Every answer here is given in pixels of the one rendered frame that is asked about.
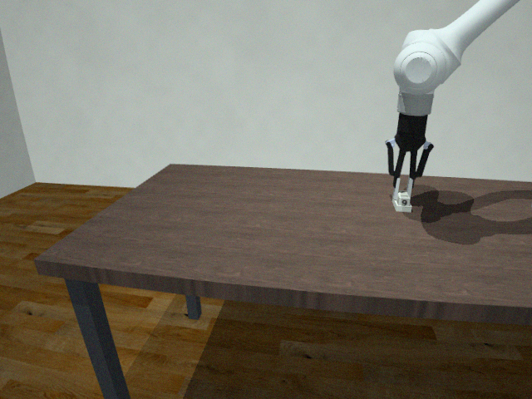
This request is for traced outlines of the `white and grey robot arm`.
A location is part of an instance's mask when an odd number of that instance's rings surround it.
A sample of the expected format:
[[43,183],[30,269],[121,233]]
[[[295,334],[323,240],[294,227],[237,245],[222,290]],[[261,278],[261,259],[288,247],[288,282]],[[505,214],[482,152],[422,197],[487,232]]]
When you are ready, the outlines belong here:
[[480,0],[447,27],[409,32],[393,69],[397,111],[430,115],[435,89],[461,65],[465,49],[518,1]]

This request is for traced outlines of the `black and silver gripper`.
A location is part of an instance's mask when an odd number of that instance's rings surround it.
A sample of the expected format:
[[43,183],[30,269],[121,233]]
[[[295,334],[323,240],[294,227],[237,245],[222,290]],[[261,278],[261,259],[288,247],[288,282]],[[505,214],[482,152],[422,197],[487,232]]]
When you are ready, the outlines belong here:
[[[411,198],[411,189],[414,186],[414,180],[416,177],[422,177],[423,171],[426,166],[428,156],[433,149],[434,145],[426,141],[426,123],[427,116],[409,116],[399,113],[397,134],[394,139],[386,140],[388,149],[388,172],[394,176],[393,181],[393,198],[397,200],[397,194],[400,184],[401,168],[405,155],[408,151],[411,152],[410,160],[410,176],[408,176],[406,192]],[[411,135],[416,134],[416,135]],[[393,159],[393,147],[397,143],[399,150],[399,156],[397,159],[397,166],[394,171],[394,159]],[[424,146],[423,146],[424,144]],[[416,156],[417,151],[423,146],[424,150],[421,154],[421,159],[416,170]],[[420,168],[420,169],[419,169]]]

